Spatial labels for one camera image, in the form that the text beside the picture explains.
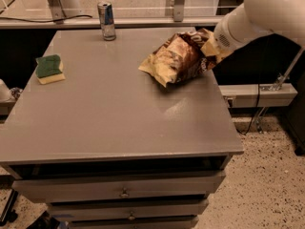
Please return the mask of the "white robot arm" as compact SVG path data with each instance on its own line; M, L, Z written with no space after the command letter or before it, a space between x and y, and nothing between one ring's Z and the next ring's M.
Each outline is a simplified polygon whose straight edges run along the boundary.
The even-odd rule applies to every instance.
M279 34L305 47L305 0L243 0L201 47L216 62L259 37Z

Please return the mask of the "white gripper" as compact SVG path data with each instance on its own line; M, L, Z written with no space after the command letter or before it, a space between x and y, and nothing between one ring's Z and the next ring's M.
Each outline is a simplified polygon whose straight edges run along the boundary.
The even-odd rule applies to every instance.
M226 14L216 25L213 36L201 47L207 57L214 57L217 63L257 38L272 34L252 23L246 14L244 5L241 4L230 13Z

